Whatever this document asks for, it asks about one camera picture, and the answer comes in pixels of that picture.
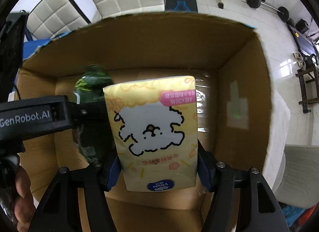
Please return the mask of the person's left hand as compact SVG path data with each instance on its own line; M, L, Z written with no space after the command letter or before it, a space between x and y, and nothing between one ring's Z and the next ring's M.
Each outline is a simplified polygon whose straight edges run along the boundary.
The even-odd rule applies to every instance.
M31 220L36 211L31 193L31 181L23 167L19 167L16 173L16 198L14 213L17 219L17 230L28 231Z

